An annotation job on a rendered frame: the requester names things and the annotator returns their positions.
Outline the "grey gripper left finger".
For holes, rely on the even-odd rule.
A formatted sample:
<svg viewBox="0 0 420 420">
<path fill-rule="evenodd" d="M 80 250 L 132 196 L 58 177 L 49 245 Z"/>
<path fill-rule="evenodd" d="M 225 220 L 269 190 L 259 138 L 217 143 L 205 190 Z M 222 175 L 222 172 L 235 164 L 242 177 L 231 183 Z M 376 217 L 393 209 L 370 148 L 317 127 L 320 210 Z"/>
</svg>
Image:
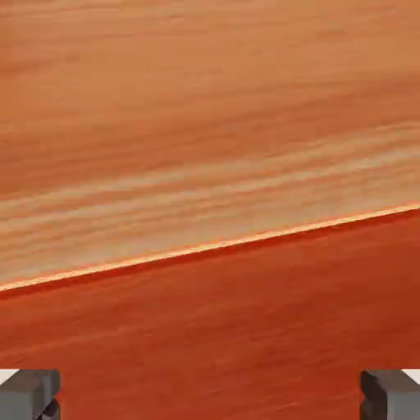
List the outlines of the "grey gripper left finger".
<svg viewBox="0 0 420 420">
<path fill-rule="evenodd" d="M 0 420 L 61 420 L 57 369 L 0 369 Z"/>
</svg>

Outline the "wooden cabinet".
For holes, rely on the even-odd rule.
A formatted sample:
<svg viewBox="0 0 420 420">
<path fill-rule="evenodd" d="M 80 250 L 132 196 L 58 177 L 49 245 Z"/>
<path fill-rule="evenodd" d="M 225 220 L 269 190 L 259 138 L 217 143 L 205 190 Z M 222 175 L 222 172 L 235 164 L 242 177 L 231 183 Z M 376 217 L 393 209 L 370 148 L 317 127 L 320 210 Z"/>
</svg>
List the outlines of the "wooden cabinet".
<svg viewBox="0 0 420 420">
<path fill-rule="evenodd" d="M 0 0 L 0 290 L 420 208 L 420 0 Z"/>
</svg>

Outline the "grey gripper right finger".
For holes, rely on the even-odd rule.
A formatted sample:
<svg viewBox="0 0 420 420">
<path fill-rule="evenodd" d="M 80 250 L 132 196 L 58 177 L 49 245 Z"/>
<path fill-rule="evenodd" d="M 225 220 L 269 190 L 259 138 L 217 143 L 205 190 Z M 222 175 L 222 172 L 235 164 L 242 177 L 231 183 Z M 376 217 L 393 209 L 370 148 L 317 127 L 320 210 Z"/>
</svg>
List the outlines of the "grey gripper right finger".
<svg viewBox="0 0 420 420">
<path fill-rule="evenodd" d="M 362 370 L 359 420 L 420 420 L 420 369 Z"/>
</svg>

